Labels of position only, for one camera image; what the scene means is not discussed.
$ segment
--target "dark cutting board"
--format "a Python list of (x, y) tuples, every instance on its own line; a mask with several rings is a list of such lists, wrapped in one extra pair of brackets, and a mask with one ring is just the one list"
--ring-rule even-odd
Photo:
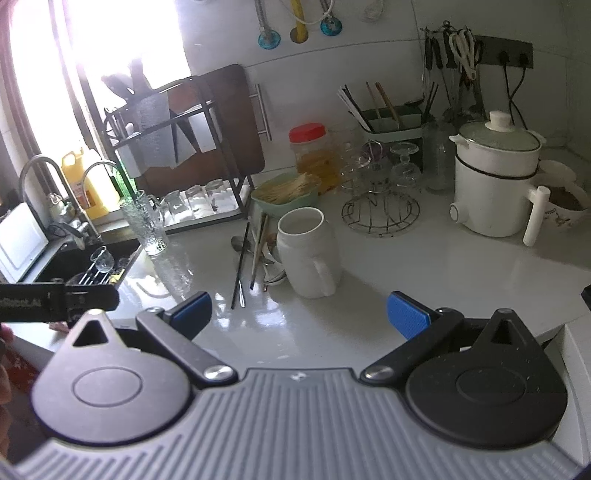
[[(213, 110), (223, 130), (225, 147), (231, 150), (235, 165), (230, 165), (232, 177), (253, 175), (265, 168), (261, 140), (257, 132), (250, 90), (244, 68), (228, 65), (201, 77), (207, 83), (215, 101)], [(175, 113), (182, 113), (196, 103), (193, 82), (169, 90), (168, 104)], [(227, 179), (219, 149), (196, 153), (176, 168), (151, 167), (135, 179), (139, 189), (162, 197), (173, 190), (186, 190), (193, 185)]]

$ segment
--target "red lid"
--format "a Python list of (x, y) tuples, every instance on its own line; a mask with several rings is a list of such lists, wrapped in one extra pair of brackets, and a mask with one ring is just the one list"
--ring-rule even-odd
[(326, 128), (322, 124), (305, 124), (290, 130), (291, 143), (311, 142), (326, 135)]

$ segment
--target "chopsticks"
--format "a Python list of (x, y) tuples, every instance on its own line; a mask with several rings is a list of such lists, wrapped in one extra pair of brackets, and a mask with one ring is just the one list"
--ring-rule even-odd
[(255, 287), (256, 280), (256, 268), (258, 267), (258, 261), (262, 254), (262, 247), (265, 243), (265, 233), (267, 231), (267, 225), (269, 223), (269, 216), (266, 213), (261, 213), (261, 220), (259, 222), (259, 231), (256, 237), (255, 255), (252, 260), (252, 272), (251, 272), (251, 285), (252, 290)]
[(372, 101), (372, 103), (373, 103), (373, 105), (374, 105), (375, 114), (376, 114), (376, 115), (377, 115), (377, 117), (378, 117), (378, 122), (379, 122), (379, 129), (380, 129), (381, 131), (383, 131), (383, 130), (384, 130), (384, 120), (382, 120), (382, 115), (380, 115), (380, 113), (379, 113), (378, 103), (377, 103), (377, 101), (376, 101), (376, 99), (375, 99), (375, 96), (374, 96), (374, 91), (373, 91), (373, 90), (371, 89), (371, 87), (369, 86), (369, 82), (365, 82), (365, 85), (366, 85), (366, 86), (367, 86), (367, 88), (368, 88), (368, 92), (369, 92), (369, 95), (370, 95), (370, 97), (371, 97), (371, 101)]
[(245, 307), (246, 304), (244, 302), (244, 293), (242, 292), (242, 283), (241, 283), (241, 274), (242, 274), (242, 263), (244, 261), (244, 253), (246, 253), (246, 241), (248, 240), (248, 232), (251, 228), (251, 223), (248, 222), (246, 224), (246, 229), (244, 230), (244, 238), (242, 239), (242, 249), (240, 250), (240, 260), (238, 260), (238, 269), (236, 270), (236, 280), (234, 281), (234, 290), (232, 292), (232, 304), (230, 305), (230, 308), (233, 310), (234, 307), (236, 306), (236, 294), (238, 293), (238, 290), (241, 290), (241, 299), (240, 299), (240, 305), (242, 307)]
[(349, 91), (346, 85), (339, 87), (339, 89), (337, 90), (337, 95), (347, 106), (347, 109), (349, 110), (351, 115), (353, 115), (355, 119), (359, 122), (361, 127), (363, 127), (363, 129), (368, 132), (375, 133), (374, 128), (366, 120), (366, 118), (363, 116), (363, 113), (361, 112), (361, 109), (359, 108), (355, 100), (353, 100), (353, 96), (351, 95), (351, 92)]
[(433, 102), (435, 101), (435, 96), (437, 95), (437, 91), (439, 90), (439, 84), (435, 84), (433, 82), (431, 84), (431, 90), (429, 91), (429, 96), (427, 97), (427, 102), (425, 103), (425, 111), (421, 117), (421, 122), (425, 123), (429, 119), (431, 115), (431, 107), (433, 106)]
[(398, 115), (398, 112), (394, 108), (394, 105), (392, 105), (390, 98), (388, 98), (388, 95), (386, 95), (386, 92), (384, 91), (382, 84), (379, 82), (375, 82), (375, 87), (378, 89), (379, 94), (382, 96), (382, 99), (384, 100), (384, 103), (388, 107), (388, 110), (390, 110), (390, 114), (392, 115), (392, 118), (398, 124), (398, 129), (404, 128), (404, 123), (402, 122), (400, 115)]

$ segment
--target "yellow plastic jug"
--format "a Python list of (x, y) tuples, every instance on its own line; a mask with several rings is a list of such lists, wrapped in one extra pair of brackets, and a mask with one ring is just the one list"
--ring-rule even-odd
[(86, 197), (82, 191), (82, 175), (84, 171), (99, 160), (99, 154), (90, 150), (87, 153), (83, 148), (79, 151), (71, 151), (61, 159), (61, 169), (70, 184), (74, 195), (82, 205), (91, 220), (100, 218), (117, 209), (119, 194), (113, 187), (109, 175), (104, 168), (96, 167), (90, 171), (84, 182)]

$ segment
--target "lid knob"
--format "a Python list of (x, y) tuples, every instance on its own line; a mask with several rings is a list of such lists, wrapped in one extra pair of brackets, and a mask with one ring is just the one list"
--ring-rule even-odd
[(487, 122), (485, 126), (489, 130), (496, 132), (512, 132), (515, 127), (511, 125), (511, 115), (500, 110), (491, 111), (491, 121)]

